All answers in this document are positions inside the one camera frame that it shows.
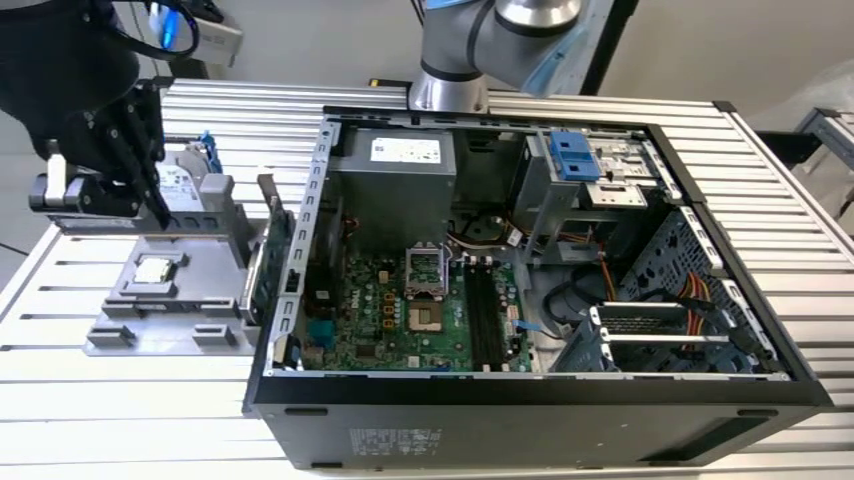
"chip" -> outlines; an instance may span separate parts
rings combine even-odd
[[[376,358],[376,345],[356,345],[356,357]]]
[[[133,273],[133,283],[164,283],[169,279],[173,266],[174,263],[168,258],[142,258]]]

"robotic arm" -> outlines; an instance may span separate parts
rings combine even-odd
[[[48,161],[29,195],[34,211],[146,212],[168,224],[154,167],[164,157],[160,95],[153,82],[137,82],[134,53],[190,55],[198,28],[181,0],[157,3],[189,26],[182,52],[130,38],[110,0],[0,2],[0,109]],[[412,109],[485,112],[484,73],[536,96],[556,91],[584,43],[581,0],[425,0],[425,7]]]
[[[414,110],[485,113],[483,74],[553,94],[587,37],[581,0],[425,0]]]
[[[5,0],[0,3],[0,109],[25,126],[48,161],[29,195],[34,211],[133,217],[142,205],[161,226],[168,209],[154,162],[164,156],[160,95],[137,83],[136,53],[169,52],[130,38],[109,0]]]

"green circuit board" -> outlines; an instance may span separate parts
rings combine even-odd
[[[332,341],[312,348],[308,339],[305,368],[321,370],[472,371],[471,333],[467,315],[463,266],[448,267],[448,294],[440,302],[429,298],[406,300],[405,259],[352,256],[346,260],[341,305],[333,322]],[[525,333],[516,334],[507,309],[521,315],[512,269],[491,270],[497,305],[504,370],[531,371]]]

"power supply label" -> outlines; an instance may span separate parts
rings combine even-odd
[[[350,428],[349,440],[353,455],[430,456],[436,454],[440,428]]]
[[[372,162],[441,163],[438,140],[374,138],[370,142]]]

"metal frame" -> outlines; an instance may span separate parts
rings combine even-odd
[[[797,125],[796,132],[811,133],[854,169],[854,116],[825,108],[813,109]]]
[[[727,231],[839,410],[813,417],[703,468],[604,471],[528,468],[404,471],[398,475],[473,480],[555,476],[628,479],[657,474],[687,480],[699,474],[723,478],[731,474],[764,480],[787,474],[827,475],[828,469],[840,477],[854,475],[849,247],[836,234],[828,233],[832,230],[828,220],[808,205],[808,195],[795,188],[791,178],[779,173],[784,167],[773,155],[749,138],[740,122],[724,117],[708,102],[583,97],[533,100],[507,92],[491,95],[492,111],[497,114],[661,125],[697,180],[711,215]],[[405,94],[400,88],[334,89],[184,80],[170,88],[164,98],[165,131],[169,135],[184,135],[206,128],[216,135],[225,169],[237,182],[234,197],[244,202],[249,216],[265,216],[266,211],[253,185],[258,166],[274,175],[284,207],[298,208],[324,104],[402,108]],[[0,423],[0,428],[3,434],[19,432],[18,428],[33,434],[21,437],[14,433],[17,441],[6,448],[10,463],[42,464],[6,466],[3,473],[50,476],[57,467],[46,463],[73,461],[94,462],[62,467],[92,476],[126,475],[125,469],[130,468],[134,474],[149,477],[173,475],[176,469],[193,476],[286,474],[292,466],[261,426],[252,420],[229,418],[240,414],[234,399],[242,394],[242,380],[249,374],[246,358],[205,358],[202,364],[178,357],[128,362],[86,359],[76,351],[93,320],[93,307],[97,308],[114,283],[118,274],[114,265],[126,259],[132,244],[129,237],[60,237],[56,229],[50,229],[0,295],[0,312],[5,315],[0,345],[6,350],[0,351],[0,388],[6,406],[0,416],[11,421],[38,420],[26,424]],[[36,408],[23,400],[45,393],[65,401],[40,403]],[[152,397],[140,403],[129,401],[128,395],[136,399],[161,396],[168,402]],[[189,418],[198,416],[216,418]],[[97,429],[102,434],[76,435],[73,428],[89,433]],[[125,449],[121,455],[108,453],[113,449],[106,447],[116,441],[138,439],[142,430],[148,432],[152,428],[157,431],[156,441],[152,437],[145,449]],[[254,441],[233,442],[237,437]],[[112,463],[130,460],[137,462]],[[378,474],[350,475],[376,478]]]

